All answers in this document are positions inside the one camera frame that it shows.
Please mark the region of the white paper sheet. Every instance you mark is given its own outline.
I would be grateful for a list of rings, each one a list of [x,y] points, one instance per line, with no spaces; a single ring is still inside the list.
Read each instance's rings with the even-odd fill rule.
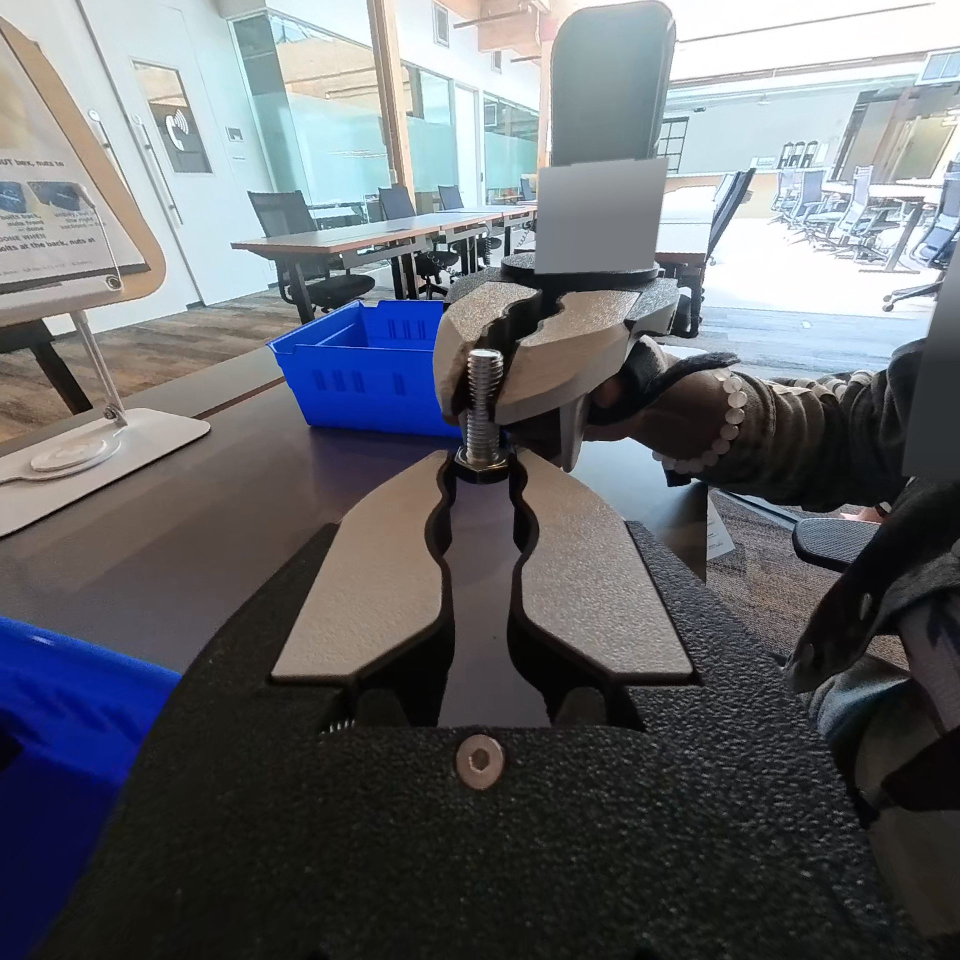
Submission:
[[[705,505],[705,558],[712,562],[735,552],[737,546],[714,504],[712,494],[706,495]]]

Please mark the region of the wooden instruction board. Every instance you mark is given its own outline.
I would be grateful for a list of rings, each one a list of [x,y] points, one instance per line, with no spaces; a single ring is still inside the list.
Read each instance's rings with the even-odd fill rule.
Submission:
[[[63,129],[102,198],[147,261],[145,271],[57,282],[19,294],[2,294],[1,323],[11,328],[69,314],[143,299],[158,291],[166,277],[162,247],[137,201],[101,146],[77,102],[39,46],[2,19],[2,40],[17,54]]]

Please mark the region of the person's dark denim jacket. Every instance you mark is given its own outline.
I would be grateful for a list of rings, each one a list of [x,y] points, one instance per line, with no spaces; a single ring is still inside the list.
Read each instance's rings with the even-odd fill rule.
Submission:
[[[916,604],[958,594],[959,481],[916,478],[814,609],[785,667],[810,692],[857,662]]]

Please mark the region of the blue plastic bin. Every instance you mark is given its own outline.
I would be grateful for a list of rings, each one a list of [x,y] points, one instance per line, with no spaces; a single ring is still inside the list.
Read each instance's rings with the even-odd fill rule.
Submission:
[[[354,301],[268,347],[308,426],[458,438],[434,386],[439,301]]]

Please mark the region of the printed instruction sheet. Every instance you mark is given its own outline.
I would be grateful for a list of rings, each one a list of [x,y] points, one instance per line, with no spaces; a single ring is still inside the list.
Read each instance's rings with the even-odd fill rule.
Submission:
[[[42,92],[2,39],[2,294],[147,268]]]

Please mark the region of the person's blue jeans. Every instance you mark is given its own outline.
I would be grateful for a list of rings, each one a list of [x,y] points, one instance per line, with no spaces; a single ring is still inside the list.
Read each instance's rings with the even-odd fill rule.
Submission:
[[[958,593],[907,609],[905,673],[865,656],[808,700],[866,823],[881,876],[924,938],[959,926]]]

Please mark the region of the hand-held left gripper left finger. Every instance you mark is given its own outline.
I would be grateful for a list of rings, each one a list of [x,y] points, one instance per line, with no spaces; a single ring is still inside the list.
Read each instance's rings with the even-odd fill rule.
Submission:
[[[279,685],[341,690],[354,707],[387,690],[413,726],[436,726],[455,650],[450,509],[437,450],[344,515],[270,672]]]

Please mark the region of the blue divided parts bin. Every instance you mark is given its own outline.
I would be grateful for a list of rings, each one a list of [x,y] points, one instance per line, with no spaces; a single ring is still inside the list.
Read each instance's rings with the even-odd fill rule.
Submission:
[[[181,673],[1,618],[1,957],[26,958],[87,869]]]

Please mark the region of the person's right forearm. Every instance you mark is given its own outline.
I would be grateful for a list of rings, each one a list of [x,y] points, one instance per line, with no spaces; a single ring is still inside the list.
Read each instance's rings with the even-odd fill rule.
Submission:
[[[741,374],[747,404],[738,436],[696,477],[815,513],[892,505],[910,482],[907,427],[926,344],[903,344],[876,372],[783,381]]]

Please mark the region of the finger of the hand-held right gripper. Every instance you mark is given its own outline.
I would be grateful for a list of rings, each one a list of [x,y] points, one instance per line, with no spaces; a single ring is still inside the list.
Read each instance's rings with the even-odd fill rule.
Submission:
[[[470,400],[470,353],[497,351],[507,373],[520,341],[537,329],[542,311],[542,293],[516,283],[482,283],[445,306],[434,346],[434,384],[447,424],[458,424]]]
[[[632,342],[627,320],[633,291],[573,292],[558,312],[522,338],[498,391],[494,421],[511,426],[558,411],[558,464],[571,473],[579,458],[590,395],[623,365]]]

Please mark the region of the steel hex bolt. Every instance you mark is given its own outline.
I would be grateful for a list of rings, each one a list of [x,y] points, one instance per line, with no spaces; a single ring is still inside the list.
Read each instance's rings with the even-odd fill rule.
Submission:
[[[454,470],[458,479],[474,485],[497,484],[509,474],[510,451],[495,423],[503,367],[503,355],[487,347],[474,348],[466,358],[469,402],[461,416],[462,443]]]

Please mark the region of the person's right hand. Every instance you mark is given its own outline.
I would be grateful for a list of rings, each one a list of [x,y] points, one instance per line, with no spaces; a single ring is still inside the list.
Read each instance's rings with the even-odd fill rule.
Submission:
[[[713,371],[695,371],[626,420],[588,424],[583,438],[594,442],[632,439],[668,458],[696,458],[712,447],[726,426],[726,397]]]

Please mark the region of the wooden desk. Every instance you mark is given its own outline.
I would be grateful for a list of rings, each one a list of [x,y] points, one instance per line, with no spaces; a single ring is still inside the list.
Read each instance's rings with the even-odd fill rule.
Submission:
[[[477,236],[491,227],[501,227],[509,233],[512,227],[533,221],[536,213],[535,201],[490,205],[474,210],[441,211],[406,219],[256,238],[233,242],[231,247],[273,261],[282,273],[287,273],[299,319],[302,324],[308,324],[316,314],[303,276],[305,261],[339,256],[344,267],[354,269],[368,262],[398,260],[400,264],[395,272],[400,279],[395,297],[398,300],[417,299],[420,287],[414,273],[414,255],[429,253],[435,241],[462,242],[461,271],[474,273],[479,259],[475,243]]]
[[[667,266],[706,264],[715,211],[713,185],[679,186],[663,198],[655,262]]]

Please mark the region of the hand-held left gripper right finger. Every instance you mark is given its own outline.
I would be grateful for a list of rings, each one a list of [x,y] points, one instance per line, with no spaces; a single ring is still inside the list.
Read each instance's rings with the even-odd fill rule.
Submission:
[[[627,690],[684,688],[695,667],[625,521],[533,451],[510,458],[507,644],[549,723],[631,724]]]

